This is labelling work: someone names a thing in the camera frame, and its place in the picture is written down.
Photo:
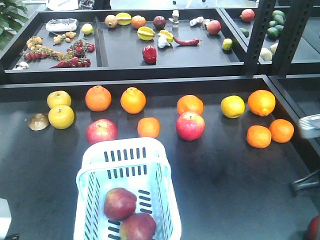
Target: green plant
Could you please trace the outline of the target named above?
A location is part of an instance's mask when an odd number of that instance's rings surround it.
[[[15,35],[8,28],[18,32],[22,27],[21,23],[28,20],[19,10],[25,14],[28,12],[22,0],[0,0],[0,50],[3,50]]]

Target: black tray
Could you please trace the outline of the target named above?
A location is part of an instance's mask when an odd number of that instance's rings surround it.
[[[275,7],[275,10],[281,10],[285,14],[289,11],[290,7]],[[234,27],[240,38],[244,41],[245,45],[248,47],[250,36],[245,37],[239,28],[247,29],[250,34],[254,26],[254,20],[251,22],[243,22],[240,18],[241,12],[245,8],[231,7],[231,8],[220,8],[222,13],[228,19],[230,24]],[[319,7],[313,7],[311,12],[310,22],[307,26],[314,27],[314,16],[320,11]],[[271,45],[277,43],[279,40],[273,40],[265,36],[263,47],[270,48]],[[288,74],[317,74],[320,73],[319,63],[320,63],[320,51],[315,48],[319,44],[319,38],[315,38],[315,34],[309,30],[308,27],[305,28],[302,38],[298,44],[295,55],[290,66]],[[259,58],[259,73],[272,75],[271,61],[264,61],[261,57]]]
[[[171,47],[157,50],[156,65],[147,65],[143,61],[142,49],[147,45],[157,46],[158,37],[154,40],[144,41],[137,35],[137,30],[131,24],[118,25],[109,29],[104,23],[105,17],[120,12],[129,13],[131,16],[142,15],[146,18],[146,25],[153,28],[155,16],[172,18],[172,10],[94,10],[94,11],[61,11],[61,12],[36,12],[23,26],[22,30],[13,38],[10,44],[0,53],[6,80],[5,84],[16,83],[46,83],[46,82],[82,82],[92,80],[134,80],[134,79],[160,79],[160,78],[185,78],[232,76],[242,73],[242,66],[246,52],[244,44],[238,41],[238,35],[233,27],[218,8],[181,9],[179,10],[178,29],[172,28],[172,23],[167,21],[166,30],[173,32],[177,38],[188,40],[199,38],[202,41],[197,46],[180,46],[173,42]],[[221,22],[222,30],[217,35],[210,35],[199,25],[191,27],[189,21],[203,16],[206,19],[216,19]],[[43,38],[43,45],[53,47],[52,33],[45,25],[51,19],[75,18],[79,20],[76,30],[77,37],[84,37],[81,27],[84,23],[91,23],[94,32],[86,41],[96,45],[96,51],[88,53],[92,61],[90,68],[63,68],[49,69],[57,64],[53,59],[44,59],[30,62],[28,70],[12,70],[21,60],[22,50],[26,50],[29,37],[39,35]],[[223,52],[222,42],[225,38],[234,41],[233,50]],[[65,53],[70,43],[56,45],[53,48]]]
[[[113,97],[103,112],[91,112],[85,105],[86,91],[96,84],[108,88]],[[147,97],[145,109],[135,115],[120,106],[122,92],[131,86]],[[240,118],[222,115],[223,98],[239,95],[247,102],[258,89],[274,93],[272,115],[256,116],[248,106]],[[64,130],[30,130],[29,118],[49,111],[47,95],[56,90],[71,95],[75,124]],[[185,94],[195,94],[205,104],[205,132],[192,142],[178,137],[175,129],[177,101]],[[246,142],[251,125],[269,126],[285,118],[296,127],[295,112],[265,75],[9,84],[0,85],[0,95],[0,196],[11,209],[9,234],[20,233],[23,239],[73,238],[75,179],[90,146],[85,132],[101,118],[115,122],[119,139],[138,137],[142,117],[159,119],[158,140],[172,169],[182,240],[301,240],[310,219],[319,214],[319,204],[308,195],[294,197],[290,188],[292,181],[309,173],[310,159],[320,161],[309,141],[295,134],[290,142],[272,142],[264,149]]]

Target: red bell pepper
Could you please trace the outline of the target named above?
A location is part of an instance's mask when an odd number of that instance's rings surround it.
[[[142,56],[147,64],[155,64],[157,61],[157,50],[152,45],[145,46],[142,49]]]

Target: white plastic basket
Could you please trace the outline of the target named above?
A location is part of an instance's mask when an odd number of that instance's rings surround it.
[[[121,222],[104,214],[106,193],[113,188],[126,188],[137,196],[136,213],[149,213],[156,222],[154,240],[181,238],[171,168],[163,145],[156,139],[131,138],[92,145],[83,155],[76,184],[79,195],[74,240],[120,240]]]

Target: orange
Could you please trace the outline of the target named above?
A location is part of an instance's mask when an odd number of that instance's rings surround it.
[[[276,106],[275,96],[267,90],[254,91],[247,102],[251,112],[261,117],[268,116]]]
[[[135,29],[139,29],[146,25],[146,19],[143,16],[137,15],[131,19],[131,24]]]
[[[178,100],[176,105],[178,114],[195,112],[201,115],[204,112],[204,103],[195,95],[185,95]]]
[[[144,109],[147,99],[142,91],[135,87],[128,87],[122,93],[120,103],[123,109],[129,114],[138,114]]]
[[[93,86],[85,95],[86,106],[94,112],[106,110],[110,106],[111,100],[111,93],[100,85]]]
[[[294,135],[295,128],[291,122],[287,120],[276,119],[270,124],[269,130],[271,132],[272,140],[283,144],[290,141]]]
[[[160,133],[160,122],[155,117],[144,117],[138,122],[139,137],[156,138]]]
[[[248,129],[246,141],[254,148],[264,149],[271,143],[271,132],[265,126],[253,125]]]

